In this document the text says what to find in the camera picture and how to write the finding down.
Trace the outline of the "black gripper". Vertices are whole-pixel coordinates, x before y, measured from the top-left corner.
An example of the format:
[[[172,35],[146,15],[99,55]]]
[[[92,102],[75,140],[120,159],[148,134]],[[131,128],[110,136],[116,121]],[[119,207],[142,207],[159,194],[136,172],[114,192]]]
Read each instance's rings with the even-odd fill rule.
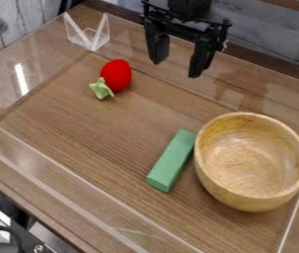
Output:
[[[188,77],[198,78],[227,40],[232,21],[212,12],[212,0],[142,0],[142,4],[151,62],[160,64],[168,57],[170,36],[196,41]]]

